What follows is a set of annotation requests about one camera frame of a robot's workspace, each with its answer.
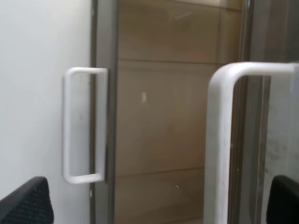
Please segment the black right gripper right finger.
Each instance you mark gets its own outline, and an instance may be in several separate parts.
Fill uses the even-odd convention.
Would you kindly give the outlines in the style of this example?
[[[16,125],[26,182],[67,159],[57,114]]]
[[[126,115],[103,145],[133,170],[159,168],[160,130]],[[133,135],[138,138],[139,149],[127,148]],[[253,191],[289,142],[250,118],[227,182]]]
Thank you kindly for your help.
[[[277,175],[271,183],[266,223],[299,224],[299,183]]]

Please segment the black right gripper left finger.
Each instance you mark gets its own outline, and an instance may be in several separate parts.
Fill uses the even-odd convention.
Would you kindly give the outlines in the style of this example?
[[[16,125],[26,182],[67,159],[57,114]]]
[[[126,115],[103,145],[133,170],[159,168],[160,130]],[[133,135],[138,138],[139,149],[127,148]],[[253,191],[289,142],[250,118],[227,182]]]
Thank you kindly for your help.
[[[52,224],[54,211],[46,177],[28,180],[0,201],[2,224]]]

